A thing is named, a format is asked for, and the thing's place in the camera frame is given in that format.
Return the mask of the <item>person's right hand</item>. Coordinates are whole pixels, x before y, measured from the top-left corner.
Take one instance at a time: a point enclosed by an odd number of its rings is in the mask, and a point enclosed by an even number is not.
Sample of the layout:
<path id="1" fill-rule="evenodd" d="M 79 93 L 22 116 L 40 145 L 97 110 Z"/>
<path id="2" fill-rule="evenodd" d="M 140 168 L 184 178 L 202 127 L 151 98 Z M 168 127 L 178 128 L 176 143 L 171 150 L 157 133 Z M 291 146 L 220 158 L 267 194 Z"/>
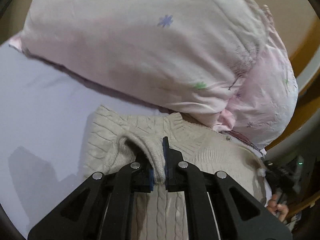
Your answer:
<path id="1" fill-rule="evenodd" d="M 274 216 L 278 217 L 281 222 L 284 222 L 285 218 L 289 213 L 289 208 L 285 204 L 277 203 L 278 195 L 273 194 L 271 199 L 268 201 L 266 206 L 267 210 L 270 211 Z"/>

